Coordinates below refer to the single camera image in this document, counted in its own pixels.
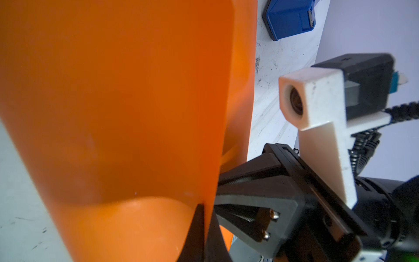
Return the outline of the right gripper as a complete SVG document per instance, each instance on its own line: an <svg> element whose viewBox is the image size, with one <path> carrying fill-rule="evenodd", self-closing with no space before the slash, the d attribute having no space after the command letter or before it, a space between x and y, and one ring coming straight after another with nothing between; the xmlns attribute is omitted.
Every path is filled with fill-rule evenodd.
<svg viewBox="0 0 419 262"><path fill-rule="evenodd" d="M266 258L282 247L278 262L380 261L376 234L291 147L266 144L264 152L220 174L215 211L221 226ZM301 190L275 184L284 170ZM305 197L314 207L300 226Z"/></svg>

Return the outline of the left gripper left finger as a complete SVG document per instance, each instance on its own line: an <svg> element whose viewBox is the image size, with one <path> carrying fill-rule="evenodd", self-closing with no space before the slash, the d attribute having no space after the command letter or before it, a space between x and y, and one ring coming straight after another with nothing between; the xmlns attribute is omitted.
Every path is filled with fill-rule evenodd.
<svg viewBox="0 0 419 262"><path fill-rule="evenodd" d="M196 206L183 249L177 262L203 262L205 249L204 205Z"/></svg>

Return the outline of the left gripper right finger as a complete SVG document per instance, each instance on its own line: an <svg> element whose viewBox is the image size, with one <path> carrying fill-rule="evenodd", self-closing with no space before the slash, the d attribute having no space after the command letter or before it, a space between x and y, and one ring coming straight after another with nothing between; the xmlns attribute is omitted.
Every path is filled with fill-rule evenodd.
<svg viewBox="0 0 419 262"><path fill-rule="evenodd" d="M226 248L217 215L213 211L205 244L206 262L232 262Z"/></svg>

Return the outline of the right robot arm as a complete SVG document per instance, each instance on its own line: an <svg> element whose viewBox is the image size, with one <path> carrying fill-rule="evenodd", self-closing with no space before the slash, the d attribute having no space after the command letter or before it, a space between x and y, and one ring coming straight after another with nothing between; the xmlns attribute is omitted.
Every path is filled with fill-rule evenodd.
<svg viewBox="0 0 419 262"><path fill-rule="evenodd" d="M416 262L419 180L357 177L348 207L285 144L221 174L219 224L267 259Z"/></svg>

